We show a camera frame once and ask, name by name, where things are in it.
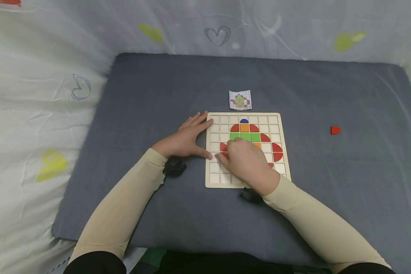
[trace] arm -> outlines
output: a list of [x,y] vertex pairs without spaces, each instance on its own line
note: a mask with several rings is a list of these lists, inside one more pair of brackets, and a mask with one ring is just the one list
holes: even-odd
[[285,216],[333,273],[356,263],[390,266],[344,219],[270,168],[263,152],[251,142],[228,141],[229,159],[219,161],[263,196],[270,207]]
[[285,177],[280,177],[276,189],[263,199],[291,222],[333,273],[356,263],[378,263],[390,268],[349,223]]
[[207,112],[187,119],[176,133],[157,142],[113,187],[91,215],[79,237],[69,264],[93,251],[106,251],[123,259],[129,239],[160,184],[167,159],[171,156],[198,155],[211,158],[210,152],[197,147],[197,135],[213,120],[202,123]]

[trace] beige sleeve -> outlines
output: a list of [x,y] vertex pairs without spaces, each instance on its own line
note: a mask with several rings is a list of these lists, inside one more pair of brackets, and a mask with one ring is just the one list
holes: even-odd
[[107,251],[123,260],[125,249],[148,200],[163,184],[166,161],[155,150],[146,151],[95,209],[69,263],[92,251]]
[[391,268],[349,223],[286,177],[263,200],[291,222],[333,273],[364,262]]

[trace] hand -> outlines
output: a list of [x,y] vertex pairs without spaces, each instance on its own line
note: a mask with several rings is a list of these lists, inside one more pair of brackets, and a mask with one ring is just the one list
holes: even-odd
[[252,142],[235,138],[227,142],[229,159],[218,153],[216,158],[241,181],[261,196],[272,193],[280,181],[280,174],[269,167],[262,150]]
[[171,156],[198,155],[206,159],[211,159],[212,155],[207,150],[196,145],[196,137],[200,132],[206,130],[213,123],[213,119],[202,123],[207,118],[207,112],[202,115],[198,112],[195,116],[189,117],[178,131],[168,136],[152,146],[153,150],[169,159]]

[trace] person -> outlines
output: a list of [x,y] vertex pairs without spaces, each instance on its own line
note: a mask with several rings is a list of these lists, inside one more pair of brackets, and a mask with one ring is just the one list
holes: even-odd
[[[200,132],[213,120],[207,112],[189,117],[178,131],[149,148],[113,187],[91,215],[64,274],[124,274],[122,263],[128,241],[151,198],[161,184],[171,156],[196,155],[211,159],[196,145]],[[216,157],[229,172],[263,197],[267,205],[285,216],[333,273],[393,274],[378,252],[344,219],[281,176],[251,142],[228,141],[228,156]],[[243,253],[186,254],[168,252],[157,273],[292,273],[281,265],[262,262]]]

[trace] orange square piece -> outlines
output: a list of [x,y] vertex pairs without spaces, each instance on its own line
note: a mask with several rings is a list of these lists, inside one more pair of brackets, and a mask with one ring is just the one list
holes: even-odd
[[240,124],[241,132],[250,132],[250,125],[249,124]]

